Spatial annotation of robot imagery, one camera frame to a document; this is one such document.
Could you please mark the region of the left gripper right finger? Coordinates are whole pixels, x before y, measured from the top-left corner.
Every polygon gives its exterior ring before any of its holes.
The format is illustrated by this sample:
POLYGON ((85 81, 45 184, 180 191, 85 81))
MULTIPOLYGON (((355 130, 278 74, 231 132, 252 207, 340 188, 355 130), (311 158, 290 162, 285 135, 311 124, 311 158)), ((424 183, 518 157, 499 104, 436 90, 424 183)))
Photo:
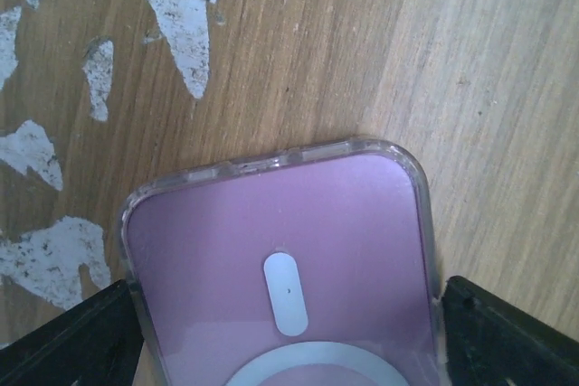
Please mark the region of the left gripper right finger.
POLYGON ((461 276, 442 296, 452 385, 576 385, 578 342, 461 276))

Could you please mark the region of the purple phone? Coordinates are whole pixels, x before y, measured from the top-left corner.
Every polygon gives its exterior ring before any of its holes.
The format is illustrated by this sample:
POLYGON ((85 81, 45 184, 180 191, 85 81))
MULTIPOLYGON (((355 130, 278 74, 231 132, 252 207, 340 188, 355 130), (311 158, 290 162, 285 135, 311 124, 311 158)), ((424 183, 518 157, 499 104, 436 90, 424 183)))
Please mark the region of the purple phone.
POLYGON ((353 137, 143 185, 119 216, 164 385, 439 385, 427 179, 353 137))

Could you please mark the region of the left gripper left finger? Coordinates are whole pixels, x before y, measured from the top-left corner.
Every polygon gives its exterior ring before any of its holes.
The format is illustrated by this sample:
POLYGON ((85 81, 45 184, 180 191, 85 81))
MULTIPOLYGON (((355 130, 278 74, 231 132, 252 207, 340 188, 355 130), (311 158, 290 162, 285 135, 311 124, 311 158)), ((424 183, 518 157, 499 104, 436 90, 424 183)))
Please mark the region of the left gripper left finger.
POLYGON ((119 280, 1 350, 3 385, 131 385, 143 334, 119 280))

